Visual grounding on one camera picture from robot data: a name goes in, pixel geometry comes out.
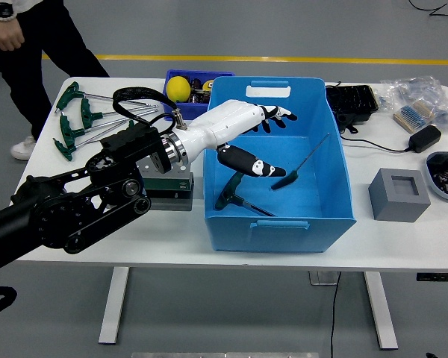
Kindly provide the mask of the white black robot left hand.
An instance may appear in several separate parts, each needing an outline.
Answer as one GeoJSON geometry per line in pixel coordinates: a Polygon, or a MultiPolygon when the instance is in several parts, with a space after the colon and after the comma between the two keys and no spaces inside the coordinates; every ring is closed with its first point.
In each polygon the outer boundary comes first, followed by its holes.
{"type": "Polygon", "coordinates": [[[194,119],[186,130],[174,130],[182,144],[181,161],[191,163],[205,149],[212,149],[217,152],[219,163],[245,175],[284,177],[284,169],[272,166],[256,155],[229,144],[231,140],[250,130],[257,130],[259,126],[269,133],[270,120],[284,128],[284,118],[297,120],[296,115],[280,106],[228,100],[194,119]]]}

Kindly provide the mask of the person's left hand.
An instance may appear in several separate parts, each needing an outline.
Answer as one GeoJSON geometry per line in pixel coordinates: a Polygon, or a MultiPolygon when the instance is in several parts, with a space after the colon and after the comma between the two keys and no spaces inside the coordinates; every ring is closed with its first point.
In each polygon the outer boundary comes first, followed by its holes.
{"type": "Polygon", "coordinates": [[[25,37],[17,18],[0,20],[0,50],[14,51],[25,43],[25,37]]]}

